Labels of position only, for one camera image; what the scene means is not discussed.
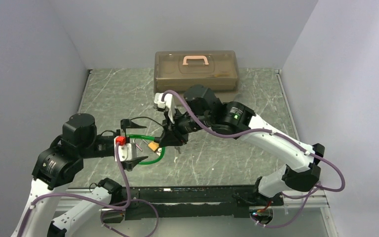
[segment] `floor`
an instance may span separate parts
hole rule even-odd
[[[273,69],[241,68],[236,101],[250,107],[268,123],[294,137],[294,129],[279,81]],[[92,70],[84,93],[81,113],[95,117],[98,131],[119,129],[120,120],[148,116],[162,121],[163,113],[152,108],[153,68]],[[130,134],[159,136],[161,128],[150,120],[136,120],[147,129],[132,129]],[[149,159],[156,154],[141,143]],[[283,165],[259,147],[233,139],[221,139],[198,131],[189,135],[181,154],[166,149],[165,157],[152,165],[136,167],[127,176],[132,186],[187,186],[253,184]],[[114,158],[84,161],[71,187],[88,187],[109,177],[123,183]]]

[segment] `small orange object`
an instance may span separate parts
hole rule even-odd
[[[125,137],[122,137],[122,136],[118,136],[115,138],[115,143],[119,142],[120,143],[120,146],[124,146],[125,144]]]
[[[148,147],[153,151],[153,152],[156,152],[157,149],[159,148],[159,144],[156,143],[156,142],[150,142],[148,144]]]

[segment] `red connector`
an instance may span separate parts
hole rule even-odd
[[[115,138],[115,143],[117,144],[117,142],[120,143],[120,146],[124,146],[125,144],[125,137],[122,137],[122,136],[118,136]]]

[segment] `orange handle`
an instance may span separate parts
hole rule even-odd
[[[208,65],[207,57],[206,56],[202,56],[202,55],[198,55],[198,56],[196,56],[196,55],[194,55],[194,56],[185,56],[184,57],[184,62],[182,63],[182,65],[184,65],[184,66],[188,65],[188,63],[187,63],[188,59],[204,59],[204,64]]]

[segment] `brown plastic box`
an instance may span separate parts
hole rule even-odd
[[[211,88],[222,102],[238,92],[239,70],[234,51],[157,52],[154,93],[174,90],[183,94],[193,85]]]

